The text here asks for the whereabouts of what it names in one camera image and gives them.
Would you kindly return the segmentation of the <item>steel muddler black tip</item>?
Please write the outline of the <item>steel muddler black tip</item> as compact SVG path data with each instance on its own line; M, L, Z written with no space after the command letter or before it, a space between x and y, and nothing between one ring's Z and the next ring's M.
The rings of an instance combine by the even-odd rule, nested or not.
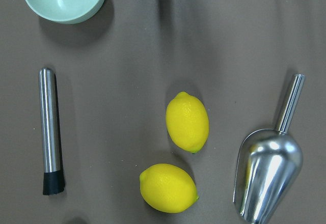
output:
M62 163L57 84L50 68L39 71L40 112L43 148L43 195L55 195L65 189Z

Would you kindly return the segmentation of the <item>steel ice scoop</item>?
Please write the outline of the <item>steel ice scoop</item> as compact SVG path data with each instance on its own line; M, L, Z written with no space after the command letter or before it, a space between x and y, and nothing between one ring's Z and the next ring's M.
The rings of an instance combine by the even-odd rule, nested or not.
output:
M246 223L268 223L302 168L302 150L288 130L304 81L293 75L275 127L250 133L239 148L233 203Z

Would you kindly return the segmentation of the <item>yellow lemon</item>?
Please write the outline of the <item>yellow lemon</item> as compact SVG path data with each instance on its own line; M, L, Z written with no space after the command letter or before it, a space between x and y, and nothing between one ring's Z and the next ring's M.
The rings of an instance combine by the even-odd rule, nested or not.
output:
M187 92L178 93L166 109L166 126L172 142L197 153L209 135L209 118L203 103Z
M152 165L140 174L139 180L144 201L161 212L183 212L199 199L191 176L171 164Z

